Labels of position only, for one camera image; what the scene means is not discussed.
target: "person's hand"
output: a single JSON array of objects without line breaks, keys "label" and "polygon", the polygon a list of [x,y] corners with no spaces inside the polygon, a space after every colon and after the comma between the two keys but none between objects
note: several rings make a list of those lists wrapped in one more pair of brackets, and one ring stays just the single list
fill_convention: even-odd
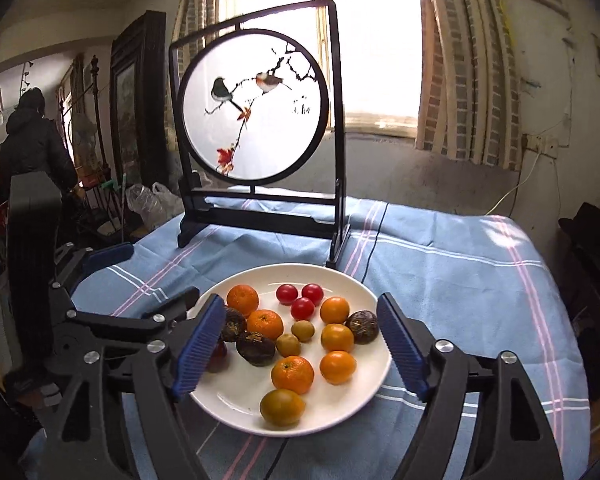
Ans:
[{"label": "person's hand", "polygon": [[80,200],[87,198],[87,193],[80,187],[80,184],[76,184],[72,191]]}]

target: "white plastic bag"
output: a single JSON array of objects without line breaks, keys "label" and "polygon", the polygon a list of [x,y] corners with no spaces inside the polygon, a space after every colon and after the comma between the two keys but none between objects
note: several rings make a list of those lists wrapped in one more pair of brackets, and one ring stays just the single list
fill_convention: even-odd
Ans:
[{"label": "white plastic bag", "polygon": [[164,184],[154,182],[152,191],[154,192],[154,195],[158,197],[164,212],[167,213],[167,220],[184,213],[182,199],[169,191],[169,188]]},{"label": "white plastic bag", "polygon": [[149,231],[153,231],[168,220],[158,197],[142,184],[133,184],[126,190],[126,202],[131,211],[142,217],[142,223]]}]

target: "person in black jacket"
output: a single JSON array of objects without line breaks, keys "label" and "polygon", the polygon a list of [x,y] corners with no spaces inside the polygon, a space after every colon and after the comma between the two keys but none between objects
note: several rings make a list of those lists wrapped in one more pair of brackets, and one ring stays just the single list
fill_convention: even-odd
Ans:
[{"label": "person in black jacket", "polygon": [[60,191],[82,198],[78,175],[53,121],[44,118],[40,88],[21,95],[7,120],[7,138],[0,147],[0,200],[8,200],[13,175],[44,171]]}]

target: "round embroidery screen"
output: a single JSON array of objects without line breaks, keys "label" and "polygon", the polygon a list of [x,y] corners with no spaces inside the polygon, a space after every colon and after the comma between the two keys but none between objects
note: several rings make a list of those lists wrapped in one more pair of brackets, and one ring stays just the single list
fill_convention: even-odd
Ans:
[{"label": "round embroidery screen", "polygon": [[284,178],[324,134],[328,94],[315,59],[268,30],[238,30],[207,47],[181,91],[194,158],[229,182]]}]

